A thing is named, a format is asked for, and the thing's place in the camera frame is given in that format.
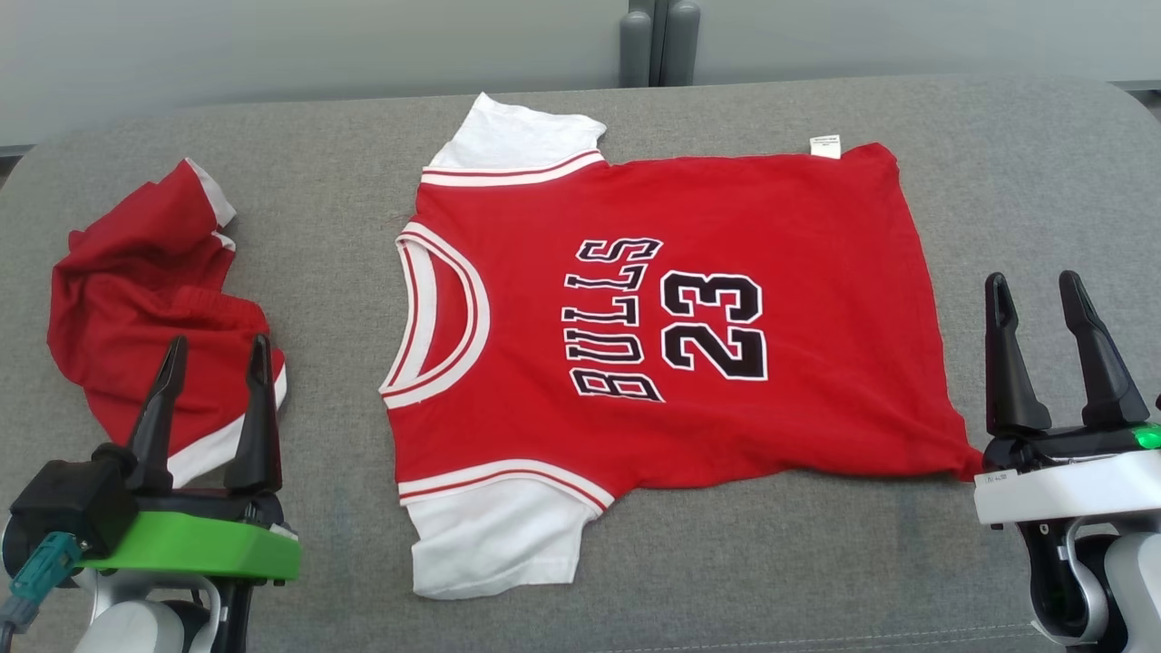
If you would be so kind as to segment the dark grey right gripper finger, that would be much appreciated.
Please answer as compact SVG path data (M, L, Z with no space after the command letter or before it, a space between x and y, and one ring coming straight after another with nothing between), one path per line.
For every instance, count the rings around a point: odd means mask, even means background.
M1077 339L1079 364L1086 380L1083 425L1112 429L1147 422L1149 409L1082 278L1077 272L1062 271L1059 288L1066 326Z
M985 381L988 435L1045 433L1050 409L1037 399L1021 354L1019 313L1005 277L985 281Z

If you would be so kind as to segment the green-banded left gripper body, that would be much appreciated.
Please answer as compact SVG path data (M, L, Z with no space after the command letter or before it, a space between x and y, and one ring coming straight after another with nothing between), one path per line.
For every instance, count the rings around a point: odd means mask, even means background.
M295 581L302 546L274 493L138 496L140 512L113 553L79 568Z

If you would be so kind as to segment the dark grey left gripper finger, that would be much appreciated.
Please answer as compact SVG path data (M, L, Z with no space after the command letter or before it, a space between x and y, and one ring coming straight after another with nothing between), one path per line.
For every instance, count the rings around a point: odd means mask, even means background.
M187 356L186 337L174 337L134 425L130 450L137 464L127 479L129 491L165 495L173 489L170 472L171 418L183 389Z
M248 406L235 459L225 468L224 487L232 495L281 491L283 479L277 433L277 376L268 337L258 333L250 349Z

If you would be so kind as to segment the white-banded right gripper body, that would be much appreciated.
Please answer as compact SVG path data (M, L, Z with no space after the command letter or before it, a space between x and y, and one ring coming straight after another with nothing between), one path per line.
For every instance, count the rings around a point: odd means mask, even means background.
M974 501L982 524L1161 510L1161 424L995 435Z

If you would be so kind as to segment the red Bulls 23 jersey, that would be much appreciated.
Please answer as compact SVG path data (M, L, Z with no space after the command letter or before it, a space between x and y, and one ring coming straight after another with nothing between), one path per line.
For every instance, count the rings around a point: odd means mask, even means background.
M612 164L605 130L481 94L423 168L380 388L414 594L570 583L639 489L981 472L887 148Z

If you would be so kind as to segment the red shorts with white trim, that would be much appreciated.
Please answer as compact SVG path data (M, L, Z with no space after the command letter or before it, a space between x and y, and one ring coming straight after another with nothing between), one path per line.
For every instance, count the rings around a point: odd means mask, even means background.
M188 356L171 418L170 473L181 488L236 454L248 409L250 349L271 332L253 301L224 292L237 211L196 162L144 182L55 264L46 346L111 442L132 438L171 340Z

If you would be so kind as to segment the grey metal frame post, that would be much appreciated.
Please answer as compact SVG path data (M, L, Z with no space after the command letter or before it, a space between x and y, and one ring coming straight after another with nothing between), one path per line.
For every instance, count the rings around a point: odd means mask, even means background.
M693 85L701 15L695 0L628 0L619 26L619 86Z

